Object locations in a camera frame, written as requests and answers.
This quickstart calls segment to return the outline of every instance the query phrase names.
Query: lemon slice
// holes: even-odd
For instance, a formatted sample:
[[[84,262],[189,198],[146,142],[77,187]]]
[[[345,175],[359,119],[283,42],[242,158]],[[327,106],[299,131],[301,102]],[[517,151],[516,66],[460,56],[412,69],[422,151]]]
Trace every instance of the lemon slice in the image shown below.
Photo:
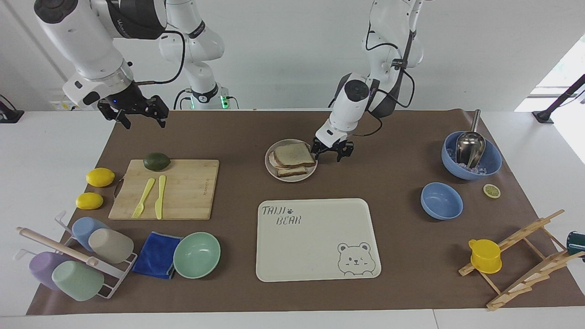
[[[498,189],[497,186],[492,185],[492,184],[486,184],[483,187],[483,193],[485,193],[487,196],[489,196],[492,199],[500,198],[500,196],[502,195],[502,192],[500,191],[500,189]]]

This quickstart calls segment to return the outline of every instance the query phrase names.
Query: metal scoop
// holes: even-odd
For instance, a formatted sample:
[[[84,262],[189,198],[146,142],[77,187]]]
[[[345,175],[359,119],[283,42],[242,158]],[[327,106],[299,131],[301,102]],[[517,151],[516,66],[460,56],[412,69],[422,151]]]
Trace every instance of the metal scoop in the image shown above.
[[[473,117],[471,131],[464,132],[457,138],[455,159],[457,163],[466,164],[470,169],[477,167],[483,152],[486,150],[486,140],[476,132],[480,114],[481,111],[477,109]]]

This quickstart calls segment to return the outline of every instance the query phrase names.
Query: blue bowl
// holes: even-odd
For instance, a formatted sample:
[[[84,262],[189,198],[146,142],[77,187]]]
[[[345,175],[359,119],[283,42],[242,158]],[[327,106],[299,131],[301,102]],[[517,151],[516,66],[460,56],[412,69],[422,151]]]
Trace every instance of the blue bowl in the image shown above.
[[[463,131],[457,131],[449,135],[443,143],[443,149],[441,150],[441,159],[445,168],[452,173],[454,176],[465,180],[478,180],[484,177],[491,176],[498,172],[502,168],[502,155],[500,151],[494,146],[489,140],[486,139],[486,150],[479,161],[478,166],[486,168],[487,174],[480,175],[468,172],[461,168],[447,153],[447,149],[452,149],[455,152],[457,145],[457,138],[461,136]]]
[[[422,189],[422,208],[437,220],[452,220],[463,212],[463,200],[457,191],[443,183],[431,183]]]

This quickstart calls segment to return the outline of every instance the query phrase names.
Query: blue cloth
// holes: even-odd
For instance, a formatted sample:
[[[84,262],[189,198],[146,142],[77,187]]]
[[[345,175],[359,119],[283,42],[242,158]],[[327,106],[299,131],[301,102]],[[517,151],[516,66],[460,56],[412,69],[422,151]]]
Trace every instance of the blue cloth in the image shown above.
[[[173,254],[182,238],[152,232],[146,239],[133,272],[170,280],[173,277]]]

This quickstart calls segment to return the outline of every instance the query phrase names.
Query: bear cartoon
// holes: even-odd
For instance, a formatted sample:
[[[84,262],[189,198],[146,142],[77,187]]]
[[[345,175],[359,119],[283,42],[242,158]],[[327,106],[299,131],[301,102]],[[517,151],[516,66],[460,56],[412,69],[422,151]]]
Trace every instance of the bear cartoon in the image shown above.
[[[370,245],[362,242],[359,246],[339,244],[339,270],[344,276],[373,274],[376,263],[370,254]]]

